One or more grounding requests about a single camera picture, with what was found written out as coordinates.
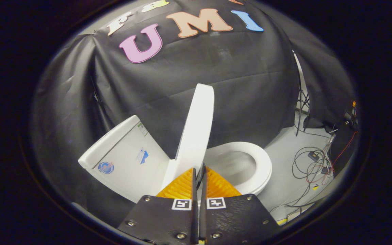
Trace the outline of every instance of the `toilet seat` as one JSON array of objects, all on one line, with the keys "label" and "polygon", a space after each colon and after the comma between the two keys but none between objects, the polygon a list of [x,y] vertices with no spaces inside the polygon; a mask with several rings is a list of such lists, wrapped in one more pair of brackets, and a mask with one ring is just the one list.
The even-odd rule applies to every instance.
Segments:
[{"label": "toilet seat", "polygon": [[267,185],[272,174],[272,162],[263,148],[249,142],[230,142],[207,149],[205,152],[204,162],[208,162],[208,159],[215,158],[219,155],[235,151],[249,154],[254,158],[256,165],[256,169],[252,177],[244,183],[235,185],[235,189],[237,189],[241,194],[259,194]]}]

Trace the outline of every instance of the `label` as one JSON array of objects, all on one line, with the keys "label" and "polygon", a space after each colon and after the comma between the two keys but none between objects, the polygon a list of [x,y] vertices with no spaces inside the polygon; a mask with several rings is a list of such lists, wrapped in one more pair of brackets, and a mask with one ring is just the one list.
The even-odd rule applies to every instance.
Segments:
[{"label": "label", "polygon": [[140,152],[138,152],[138,154],[137,154],[136,160],[137,160],[140,164],[144,164],[147,157],[149,157],[149,154],[148,154],[148,152],[142,147],[142,148],[140,149]]},{"label": "label", "polygon": [[113,163],[102,162],[98,165],[99,172],[103,174],[111,174],[114,171]]},{"label": "label", "polygon": [[226,208],[223,197],[207,198],[207,209]]},{"label": "label", "polygon": [[175,199],[173,200],[172,210],[187,210],[192,209],[192,200],[190,199]]},{"label": "label", "polygon": [[143,136],[146,136],[148,134],[148,131],[142,123],[139,123],[137,127],[139,128],[140,132],[142,132]]}]

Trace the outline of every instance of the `sticker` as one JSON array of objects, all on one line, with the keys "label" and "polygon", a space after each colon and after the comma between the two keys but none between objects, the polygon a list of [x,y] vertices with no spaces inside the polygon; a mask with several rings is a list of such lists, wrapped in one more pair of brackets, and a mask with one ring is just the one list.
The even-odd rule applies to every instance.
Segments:
[{"label": "sticker", "polygon": [[232,26],[228,25],[217,13],[217,9],[201,9],[199,17],[186,12],[177,12],[166,16],[167,19],[173,19],[181,31],[178,37],[185,38],[198,34],[190,25],[198,28],[203,32],[208,32],[208,23],[211,23],[212,31],[231,31]]},{"label": "sticker", "polygon": [[149,157],[148,152],[142,147],[140,149],[140,152],[137,155],[137,161],[140,162],[140,164],[144,164],[146,158]]},{"label": "sticker", "polygon": [[142,12],[148,12],[148,11],[151,11],[152,9],[156,9],[156,8],[159,8],[159,7],[162,7],[162,6],[166,6],[168,4],[169,3],[166,2],[165,0],[156,1],[156,2],[153,2],[153,3],[150,3],[150,4],[146,5],[146,6],[144,6],[143,9],[142,9]]},{"label": "sticker", "polygon": [[119,18],[114,20],[112,23],[110,23],[110,25],[107,26],[110,30],[108,36],[110,36],[119,28],[121,28],[124,25],[124,22],[128,19],[128,16],[130,15],[131,12],[126,12],[125,14],[121,15]]},{"label": "sticker", "polygon": [[172,210],[191,210],[192,209],[192,200],[190,199],[175,199],[173,200],[173,204],[171,206]]},{"label": "sticker", "polygon": [[114,164],[102,162],[99,164],[98,169],[99,169],[99,172],[102,172],[104,174],[111,174],[114,171]]},{"label": "sticker", "polygon": [[139,128],[140,132],[142,132],[143,136],[146,136],[148,134],[148,131],[142,123],[139,123],[137,127]]},{"label": "sticker", "polygon": [[223,197],[207,198],[207,209],[226,208]]},{"label": "sticker", "polygon": [[251,31],[264,31],[263,28],[261,28],[260,26],[258,26],[258,25],[254,22],[254,20],[252,20],[252,19],[249,17],[249,14],[248,14],[248,13],[246,13],[246,12],[241,12],[241,11],[236,11],[236,10],[231,11],[231,13],[238,15],[238,17],[240,17],[240,19],[241,19],[242,21],[244,21],[244,23],[246,23],[246,29],[249,29],[249,30],[251,30]]},{"label": "sticker", "polygon": [[240,3],[240,2],[237,2],[237,1],[235,1],[235,0],[228,0],[228,1],[233,2],[233,3],[236,3],[236,4],[244,5],[244,3]]},{"label": "sticker", "polygon": [[140,33],[145,33],[151,41],[151,47],[145,51],[140,51],[135,44],[136,35],[128,37],[120,43],[119,48],[122,48],[129,61],[133,63],[144,62],[155,56],[163,46],[163,41],[160,34],[157,32],[158,24],[152,24],[143,28]]}]

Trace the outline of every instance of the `toilet tank lid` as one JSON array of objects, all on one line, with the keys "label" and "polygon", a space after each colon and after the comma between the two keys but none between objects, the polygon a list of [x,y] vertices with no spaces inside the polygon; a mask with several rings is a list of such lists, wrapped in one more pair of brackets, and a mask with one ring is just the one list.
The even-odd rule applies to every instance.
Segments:
[{"label": "toilet tank lid", "polygon": [[98,162],[138,123],[140,119],[134,115],[118,124],[103,137],[96,141],[78,159],[78,163],[85,169],[94,168]]}]

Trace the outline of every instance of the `toilet lid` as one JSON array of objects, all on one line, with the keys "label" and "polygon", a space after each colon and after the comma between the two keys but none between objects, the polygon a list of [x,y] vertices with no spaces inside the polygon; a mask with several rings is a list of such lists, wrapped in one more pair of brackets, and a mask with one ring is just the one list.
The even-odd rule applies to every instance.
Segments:
[{"label": "toilet lid", "polygon": [[210,138],[213,112],[213,87],[197,84],[185,120],[176,158],[170,160],[168,164],[161,189],[192,167],[196,169],[196,172],[199,171]]}]

